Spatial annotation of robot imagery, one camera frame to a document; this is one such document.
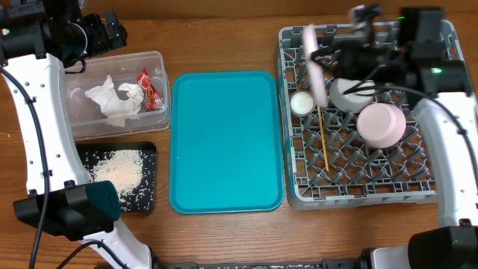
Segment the grey bowl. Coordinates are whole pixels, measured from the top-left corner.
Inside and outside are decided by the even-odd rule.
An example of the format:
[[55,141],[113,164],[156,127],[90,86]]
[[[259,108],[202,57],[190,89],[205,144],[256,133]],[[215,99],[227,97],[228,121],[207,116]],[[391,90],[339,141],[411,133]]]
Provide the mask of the grey bowl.
[[336,78],[329,88],[329,96],[333,105],[342,111],[350,113],[359,113],[373,101],[372,96],[362,96],[362,94],[373,94],[374,89],[364,90],[360,93],[350,93],[344,95],[344,91],[355,86],[359,80],[349,80],[345,78]]

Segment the pink round plate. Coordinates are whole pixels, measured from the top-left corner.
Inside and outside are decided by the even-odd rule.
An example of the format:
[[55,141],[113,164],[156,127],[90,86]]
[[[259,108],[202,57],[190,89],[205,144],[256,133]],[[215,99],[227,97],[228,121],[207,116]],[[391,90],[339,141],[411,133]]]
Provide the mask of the pink round plate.
[[326,94],[326,85],[323,79],[323,69],[311,58],[312,53],[319,49],[317,35],[313,25],[307,25],[304,27],[302,31],[302,46],[311,92],[317,105],[320,108],[326,108],[328,106],[328,99]]

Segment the wooden chopstick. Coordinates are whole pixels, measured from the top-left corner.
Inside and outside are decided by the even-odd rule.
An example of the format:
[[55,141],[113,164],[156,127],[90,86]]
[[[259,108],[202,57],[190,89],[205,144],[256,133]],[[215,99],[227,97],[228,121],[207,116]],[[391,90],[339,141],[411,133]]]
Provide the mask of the wooden chopstick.
[[318,117],[319,127],[320,127],[320,138],[321,138],[321,143],[322,143],[324,164],[325,164],[326,172],[328,173],[329,172],[329,161],[328,161],[328,155],[327,155],[327,151],[326,151],[326,139],[325,139],[325,134],[324,134],[324,129],[323,129],[322,112],[321,112],[321,109],[320,109],[319,105],[317,105],[317,117]]

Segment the white cup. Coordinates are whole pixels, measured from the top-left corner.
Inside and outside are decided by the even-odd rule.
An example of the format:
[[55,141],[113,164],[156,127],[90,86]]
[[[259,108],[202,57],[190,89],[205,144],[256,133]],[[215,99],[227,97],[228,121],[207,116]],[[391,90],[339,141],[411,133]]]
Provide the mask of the white cup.
[[297,117],[305,117],[316,107],[314,97],[304,90],[298,90],[290,97],[291,113]]

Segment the white tissue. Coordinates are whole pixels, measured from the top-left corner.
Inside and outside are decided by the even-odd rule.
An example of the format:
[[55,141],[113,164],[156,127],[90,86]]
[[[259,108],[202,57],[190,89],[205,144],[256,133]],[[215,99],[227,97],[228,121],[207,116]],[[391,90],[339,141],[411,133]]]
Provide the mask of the white tissue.
[[87,90],[84,95],[99,105],[100,111],[108,118],[108,124],[125,126],[125,116],[138,114],[144,100],[144,93],[138,84],[122,83],[118,91],[125,92],[126,100],[120,99],[110,75],[101,86]]

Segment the pink shallow bowl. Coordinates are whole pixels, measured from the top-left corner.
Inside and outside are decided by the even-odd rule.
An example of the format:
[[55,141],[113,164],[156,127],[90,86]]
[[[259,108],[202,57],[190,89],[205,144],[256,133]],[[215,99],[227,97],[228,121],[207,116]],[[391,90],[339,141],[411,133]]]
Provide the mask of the pink shallow bowl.
[[356,125],[367,146],[387,148],[403,136],[406,118],[395,105],[373,103],[360,112]]

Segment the red snack wrapper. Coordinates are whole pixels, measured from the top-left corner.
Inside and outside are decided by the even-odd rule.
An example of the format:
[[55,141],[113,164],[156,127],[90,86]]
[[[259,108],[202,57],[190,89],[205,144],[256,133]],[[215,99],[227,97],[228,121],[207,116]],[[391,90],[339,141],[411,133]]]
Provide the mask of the red snack wrapper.
[[138,75],[137,84],[140,86],[145,95],[144,102],[146,111],[156,111],[164,108],[164,98],[153,86],[152,80],[146,71],[146,68],[143,68]]

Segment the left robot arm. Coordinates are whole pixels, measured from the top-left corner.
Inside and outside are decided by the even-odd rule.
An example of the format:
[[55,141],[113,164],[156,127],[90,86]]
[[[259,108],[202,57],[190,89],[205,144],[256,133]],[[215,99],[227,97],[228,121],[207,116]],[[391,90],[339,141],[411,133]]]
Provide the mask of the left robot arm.
[[151,248],[120,217],[110,182],[91,182],[72,135],[65,78],[84,63],[126,45],[113,11],[83,15],[70,1],[12,1],[1,8],[1,73],[13,97],[27,161],[27,197],[13,204],[38,234],[91,247],[113,268],[159,268]]

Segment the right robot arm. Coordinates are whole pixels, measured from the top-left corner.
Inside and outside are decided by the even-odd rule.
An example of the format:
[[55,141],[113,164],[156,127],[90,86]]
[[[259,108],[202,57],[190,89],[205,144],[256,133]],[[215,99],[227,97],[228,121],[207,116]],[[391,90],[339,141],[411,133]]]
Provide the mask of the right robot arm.
[[371,250],[369,268],[477,266],[476,100],[464,61],[450,60],[439,7],[404,7],[396,52],[343,43],[336,78],[372,80],[379,93],[404,92],[423,132],[438,193],[438,228],[405,246]]

